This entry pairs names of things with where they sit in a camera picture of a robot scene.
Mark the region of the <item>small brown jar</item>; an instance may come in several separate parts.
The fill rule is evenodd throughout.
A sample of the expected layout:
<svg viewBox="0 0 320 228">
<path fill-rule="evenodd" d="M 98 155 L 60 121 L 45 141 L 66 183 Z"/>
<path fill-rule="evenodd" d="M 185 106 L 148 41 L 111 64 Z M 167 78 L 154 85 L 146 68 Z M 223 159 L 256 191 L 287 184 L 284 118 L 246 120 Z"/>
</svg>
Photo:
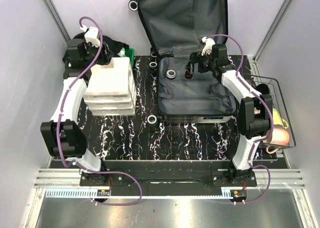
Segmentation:
<svg viewBox="0 0 320 228">
<path fill-rule="evenodd" d="M 185 78 L 186 79 L 191 79 L 193 77 L 192 74 L 188 73 L 188 72 L 185 72 Z"/>
</svg>

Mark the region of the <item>blue lid round jar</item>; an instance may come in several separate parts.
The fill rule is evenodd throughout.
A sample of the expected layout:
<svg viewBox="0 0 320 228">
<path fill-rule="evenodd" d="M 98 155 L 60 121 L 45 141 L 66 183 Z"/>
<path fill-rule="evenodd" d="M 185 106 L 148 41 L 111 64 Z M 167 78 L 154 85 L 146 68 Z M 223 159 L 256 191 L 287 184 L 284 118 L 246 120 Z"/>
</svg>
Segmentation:
<svg viewBox="0 0 320 228">
<path fill-rule="evenodd" d="M 168 79 L 173 80 L 173 79 L 176 78 L 176 76 L 177 76 L 176 71 L 174 71 L 174 70 L 167 70 L 167 72 L 166 72 L 166 77 L 167 77 Z"/>
</svg>

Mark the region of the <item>black floral print garment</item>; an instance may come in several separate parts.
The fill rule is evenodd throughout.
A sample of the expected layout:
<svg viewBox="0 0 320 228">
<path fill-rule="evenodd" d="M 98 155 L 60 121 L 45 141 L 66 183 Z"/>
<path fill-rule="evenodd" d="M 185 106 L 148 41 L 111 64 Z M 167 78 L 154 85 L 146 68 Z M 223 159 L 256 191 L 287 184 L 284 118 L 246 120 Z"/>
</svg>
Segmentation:
<svg viewBox="0 0 320 228">
<path fill-rule="evenodd" d="M 75 35 L 73 39 L 83 39 L 83 40 L 85 40 L 84 35 L 85 35 L 84 33 L 79 33 L 79 34 Z M 124 49 L 129 49 L 130 48 L 128 44 L 122 43 L 122 42 L 119 42 L 119 41 L 115 41 L 115 40 L 113 40 L 110 37 L 105 36 L 105 35 L 103 35 L 103 41 L 106 42 L 108 44 L 109 49 L 112 52 L 114 52 L 114 57 L 119 57 L 118 53 L 121 51 L 122 48 L 124 48 Z M 63 56 L 63 58 L 62 58 L 62 61 L 65 62 L 67 57 L 68 57 L 68 54 L 67 54 L 67 51 L 66 51 L 64 56 Z"/>
</svg>

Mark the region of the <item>teal green garment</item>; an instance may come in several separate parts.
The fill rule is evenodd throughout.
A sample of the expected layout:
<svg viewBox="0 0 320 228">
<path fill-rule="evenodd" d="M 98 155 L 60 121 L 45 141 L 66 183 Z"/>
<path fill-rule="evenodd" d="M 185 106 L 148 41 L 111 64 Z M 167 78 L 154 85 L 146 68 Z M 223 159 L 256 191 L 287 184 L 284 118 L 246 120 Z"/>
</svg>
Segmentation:
<svg viewBox="0 0 320 228">
<path fill-rule="evenodd" d="M 125 57 L 126 56 L 126 50 L 125 48 L 121 48 L 121 50 L 117 54 L 119 57 Z"/>
</svg>

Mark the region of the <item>white storage bins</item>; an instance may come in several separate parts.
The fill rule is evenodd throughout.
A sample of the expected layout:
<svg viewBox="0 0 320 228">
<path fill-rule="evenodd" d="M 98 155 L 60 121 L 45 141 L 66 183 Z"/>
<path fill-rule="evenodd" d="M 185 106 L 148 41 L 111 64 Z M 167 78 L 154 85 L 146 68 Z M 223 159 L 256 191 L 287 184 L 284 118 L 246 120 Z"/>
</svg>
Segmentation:
<svg viewBox="0 0 320 228">
<path fill-rule="evenodd" d="M 93 116 L 134 116 L 136 84 L 128 57 L 94 65 L 83 100 Z"/>
</svg>

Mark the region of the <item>space astronaut hard-shell suitcase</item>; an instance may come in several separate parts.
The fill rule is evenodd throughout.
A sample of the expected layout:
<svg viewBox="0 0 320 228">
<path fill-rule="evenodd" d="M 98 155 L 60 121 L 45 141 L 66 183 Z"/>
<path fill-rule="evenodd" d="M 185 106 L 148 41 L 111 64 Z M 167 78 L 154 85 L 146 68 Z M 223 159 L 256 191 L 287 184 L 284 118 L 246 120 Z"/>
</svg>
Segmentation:
<svg viewBox="0 0 320 228">
<path fill-rule="evenodd" d="M 160 120 L 167 123 L 226 123 L 236 113 L 238 102 L 212 76 L 194 67 L 185 78 L 190 54 L 202 52 L 203 38 L 213 36 L 225 44 L 228 34 L 228 0 L 129 0 L 156 55 L 156 94 Z M 166 77 L 167 70 L 176 78 Z"/>
</svg>

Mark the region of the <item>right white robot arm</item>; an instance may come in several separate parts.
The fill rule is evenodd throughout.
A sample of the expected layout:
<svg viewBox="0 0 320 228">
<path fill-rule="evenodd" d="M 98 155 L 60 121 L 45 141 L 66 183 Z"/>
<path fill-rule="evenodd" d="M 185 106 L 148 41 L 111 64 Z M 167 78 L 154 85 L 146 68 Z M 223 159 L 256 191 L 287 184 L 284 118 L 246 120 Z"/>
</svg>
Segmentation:
<svg viewBox="0 0 320 228">
<path fill-rule="evenodd" d="M 262 94 L 253 88 L 235 70 L 226 55 L 208 57 L 200 52 L 191 53 L 186 65 L 186 76 L 195 72 L 212 72 L 239 102 L 237 128 L 240 133 L 238 147 L 232 163 L 234 169 L 227 173 L 229 184 L 238 186 L 245 180 L 243 170 L 253 168 L 253 152 L 266 135 L 271 135 L 273 125 L 273 103 L 270 94 Z"/>
</svg>

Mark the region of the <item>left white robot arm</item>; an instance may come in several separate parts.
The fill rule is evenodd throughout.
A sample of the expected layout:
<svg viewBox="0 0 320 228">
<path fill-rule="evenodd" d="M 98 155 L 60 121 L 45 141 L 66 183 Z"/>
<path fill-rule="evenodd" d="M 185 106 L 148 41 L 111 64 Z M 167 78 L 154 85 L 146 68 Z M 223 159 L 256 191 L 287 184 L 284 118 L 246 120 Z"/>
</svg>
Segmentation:
<svg viewBox="0 0 320 228">
<path fill-rule="evenodd" d="M 104 185 L 108 174 L 102 161 L 88 148 L 87 139 L 78 126 L 78 112 L 91 78 L 91 67 L 100 57 L 108 61 L 105 44 L 94 47 L 81 39 L 71 40 L 63 57 L 63 90 L 57 108 L 40 132 L 51 157 L 59 158 L 65 168 L 76 165 L 98 186 Z"/>
</svg>

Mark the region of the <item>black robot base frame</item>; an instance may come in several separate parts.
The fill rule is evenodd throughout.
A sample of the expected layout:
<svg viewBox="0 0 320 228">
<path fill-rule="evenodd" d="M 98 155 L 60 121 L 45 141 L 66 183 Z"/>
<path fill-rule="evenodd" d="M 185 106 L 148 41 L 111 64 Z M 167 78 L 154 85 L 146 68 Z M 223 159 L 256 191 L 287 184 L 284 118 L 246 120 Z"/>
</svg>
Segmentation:
<svg viewBox="0 0 320 228">
<path fill-rule="evenodd" d="M 237 172 L 230 161 L 108 161 L 112 174 L 85 174 L 82 187 L 147 190 L 200 190 L 257 186 L 253 171 Z"/>
</svg>

